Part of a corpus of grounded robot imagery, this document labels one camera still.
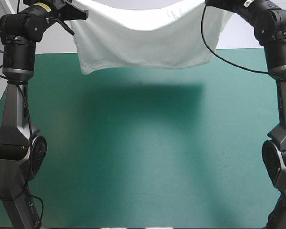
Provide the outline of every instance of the green mat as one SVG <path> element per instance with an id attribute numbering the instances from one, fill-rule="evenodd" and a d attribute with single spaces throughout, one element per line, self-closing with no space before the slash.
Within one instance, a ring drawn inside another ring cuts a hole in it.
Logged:
<path id="1" fill-rule="evenodd" d="M 219 53 L 265 70 L 262 49 Z M 76 54 L 43 54 L 29 103 L 49 147 L 30 184 L 48 227 L 258 228 L 279 197 L 261 159 L 278 123 L 269 76 L 217 59 L 82 75 Z"/>

